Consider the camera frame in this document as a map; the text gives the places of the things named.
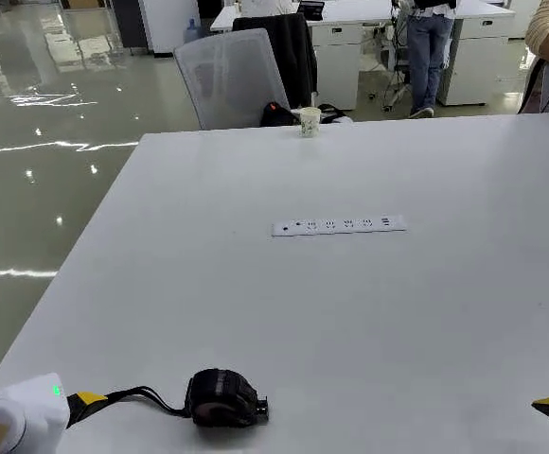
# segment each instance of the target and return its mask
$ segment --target power outlet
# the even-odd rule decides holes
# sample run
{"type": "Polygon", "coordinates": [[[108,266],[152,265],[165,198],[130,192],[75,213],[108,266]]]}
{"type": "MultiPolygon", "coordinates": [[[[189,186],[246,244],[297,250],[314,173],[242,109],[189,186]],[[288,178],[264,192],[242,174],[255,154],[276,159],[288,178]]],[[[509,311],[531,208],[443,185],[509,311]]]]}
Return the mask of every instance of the power outlet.
{"type": "Polygon", "coordinates": [[[403,232],[407,224],[402,216],[377,216],[343,219],[297,219],[277,222],[273,236],[359,234],[403,232]]]}

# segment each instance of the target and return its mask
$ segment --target desk drawer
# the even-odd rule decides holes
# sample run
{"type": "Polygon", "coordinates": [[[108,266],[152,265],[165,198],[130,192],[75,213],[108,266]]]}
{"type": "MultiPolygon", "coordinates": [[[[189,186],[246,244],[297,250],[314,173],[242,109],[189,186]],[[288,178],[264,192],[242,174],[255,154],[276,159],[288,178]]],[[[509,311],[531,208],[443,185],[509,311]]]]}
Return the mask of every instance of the desk drawer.
{"type": "Polygon", "coordinates": [[[312,45],[359,44],[363,26],[312,26],[312,45]]]}
{"type": "Polygon", "coordinates": [[[509,36],[513,20],[512,16],[463,19],[460,40],[509,36]]]}

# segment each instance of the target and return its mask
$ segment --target white cabinet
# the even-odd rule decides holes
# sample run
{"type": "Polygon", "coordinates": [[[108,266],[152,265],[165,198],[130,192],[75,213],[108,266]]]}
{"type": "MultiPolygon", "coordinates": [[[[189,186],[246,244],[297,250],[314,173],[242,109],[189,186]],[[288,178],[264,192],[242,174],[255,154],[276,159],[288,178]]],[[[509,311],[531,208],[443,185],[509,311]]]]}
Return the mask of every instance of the white cabinet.
{"type": "Polygon", "coordinates": [[[361,25],[312,27],[318,104],[332,104],[342,110],[356,108],[362,35],[361,25]]]}
{"type": "Polygon", "coordinates": [[[490,101],[511,27],[511,16],[456,21],[452,63],[443,73],[438,90],[441,103],[456,106],[490,101]]]}

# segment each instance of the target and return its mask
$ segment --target glossy gray floor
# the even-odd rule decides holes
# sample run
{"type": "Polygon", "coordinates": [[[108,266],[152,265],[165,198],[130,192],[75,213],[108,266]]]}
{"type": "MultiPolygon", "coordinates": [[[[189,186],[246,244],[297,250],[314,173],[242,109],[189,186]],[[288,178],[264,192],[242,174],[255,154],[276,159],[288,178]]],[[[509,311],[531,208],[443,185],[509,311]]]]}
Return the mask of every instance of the glossy gray floor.
{"type": "MultiPolygon", "coordinates": [[[[508,86],[521,87],[524,45],[508,49],[508,86]]],[[[406,115],[408,98],[381,112],[385,82],[362,74],[355,119],[406,115]]],[[[519,100],[437,114],[513,114],[519,100]]],[[[197,128],[175,62],[121,49],[107,11],[0,15],[0,360],[141,135],[197,128]]]]}

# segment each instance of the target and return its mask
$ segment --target white wall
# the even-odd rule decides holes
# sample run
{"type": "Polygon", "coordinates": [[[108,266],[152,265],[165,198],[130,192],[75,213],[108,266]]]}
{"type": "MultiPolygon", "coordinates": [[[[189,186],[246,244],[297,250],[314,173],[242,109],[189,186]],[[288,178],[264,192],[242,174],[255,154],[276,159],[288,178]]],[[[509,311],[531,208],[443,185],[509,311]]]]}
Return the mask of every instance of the white wall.
{"type": "Polygon", "coordinates": [[[197,0],[143,0],[148,34],[155,53],[173,52],[184,44],[188,21],[200,24],[197,0]]]}

